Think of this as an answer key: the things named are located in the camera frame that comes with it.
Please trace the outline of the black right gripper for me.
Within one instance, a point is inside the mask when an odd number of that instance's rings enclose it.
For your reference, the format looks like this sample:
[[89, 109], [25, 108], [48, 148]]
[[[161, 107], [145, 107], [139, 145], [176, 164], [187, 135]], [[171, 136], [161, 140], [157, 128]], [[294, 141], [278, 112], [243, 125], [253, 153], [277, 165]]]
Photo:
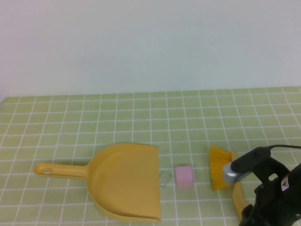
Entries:
[[255, 205], [243, 208], [239, 226], [247, 226], [251, 214], [253, 226], [291, 226], [297, 221], [296, 183], [270, 181], [256, 191]]

